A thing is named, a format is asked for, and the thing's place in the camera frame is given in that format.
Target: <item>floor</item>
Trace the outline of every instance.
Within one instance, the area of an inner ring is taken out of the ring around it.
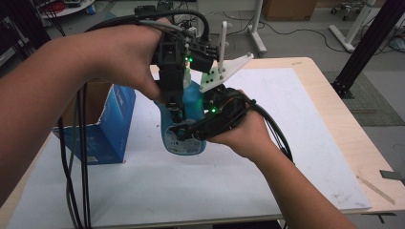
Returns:
[[[154,4],[154,2],[137,1],[132,2],[132,4],[144,5]],[[193,3],[189,3],[188,5],[191,9],[195,7]],[[108,1],[96,2],[96,8],[97,13],[95,15],[88,15],[85,11],[81,11],[61,18],[60,23],[65,32],[67,34],[83,32],[93,24],[111,18],[114,14],[132,12],[128,8],[119,9],[115,6],[115,2],[110,3]],[[219,11],[203,13],[209,15],[211,33],[219,32],[219,25],[222,20],[228,20],[233,24],[229,32],[239,31],[245,27],[253,15],[252,11],[226,12],[226,15],[232,18],[229,19]],[[263,28],[259,29],[258,32],[267,48],[267,53],[263,57],[307,56],[314,60],[321,71],[341,71],[351,55],[347,52],[337,52],[329,49],[325,41],[333,49],[343,51],[343,47],[328,30],[328,26],[331,24],[336,25],[342,33],[350,29],[355,15],[351,15],[349,21],[342,21],[342,15],[341,12],[332,15],[330,14],[330,9],[316,9],[311,20],[308,22],[267,22],[267,25],[261,24],[260,27]],[[306,31],[297,31],[289,35],[277,34],[274,31],[287,33],[302,29]],[[59,36],[57,30],[52,27],[48,28],[48,31],[51,37]],[[360,34],[356,36],[352,42],[353,44],[358,42],[359,36]],[[217,35],[213,34],[211,37],[215,39]],[[228,36],[228,42],[229,47],[225,53],[228,59],[236,58],[246,52],[256,52],[255,45],[250,41],[245,31]],[[385,97],[398,115],[405,120],[404,56],[403,52],[387,52],[375,55],[365,67],[363,73]],[[0,68],[0,76],[14,68],[18,63],[19,61],[16,58],[11,59]],[[380,153],[386,158],[393,171],[399,172],[402,177],[405,177],[405,126],[364,127],[364,131]],[[396,216],[383,216],[382,219],[378,216],[350,215],[349,219],[358,228],[404,228],[405,211],[395,212],[395,214]],[[207,229],[211,227],[209,225],[201,225],[182,228]]]

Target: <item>human arm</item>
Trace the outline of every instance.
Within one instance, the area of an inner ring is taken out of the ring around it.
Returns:
[[[228,145],[259,168],[289,228],[354,228],[280,152],[258,113],[248,112],[237,128],[210,140]]]
[[[159,98],[149,69],[159,40],[160,31],[137,26],[58,38],[0,79],[0,205],[85,82],[100,78]]]

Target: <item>person's left arm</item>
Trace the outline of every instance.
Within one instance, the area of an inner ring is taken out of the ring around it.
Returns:
[[[160,31],[132,25],[58,38],[0,79],[0,205],[85,82],[100,78],[159,98],[149,68],[159,40]]]

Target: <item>bottle label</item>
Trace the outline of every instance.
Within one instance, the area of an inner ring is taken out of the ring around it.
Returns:
[[[194,120],[185,120],[182,124],[191,124]],[[196,155],[201,152],[203,142],[194,138],[185,141],[177,140],[176,135],[167,128],[164,133],[165,145],[168,151],[176,155]]]

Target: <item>blue bottle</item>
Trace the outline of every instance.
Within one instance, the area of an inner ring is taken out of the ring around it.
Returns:
[[[200,93],[200,86],[191,80],[190,69],[186,69],[183,81],[182,103],[184,105],[186,119],[181,123],[173,123],[170,111],[162,104],[155,103],[160,109],[160,131],[164,147],[170,153],[181,156],[192,156],[200,154],[206,142],[194,138],[185,141],[177,140],[176,135],[169,131],[170,127],[191,124],[204,118],[203,94]]]

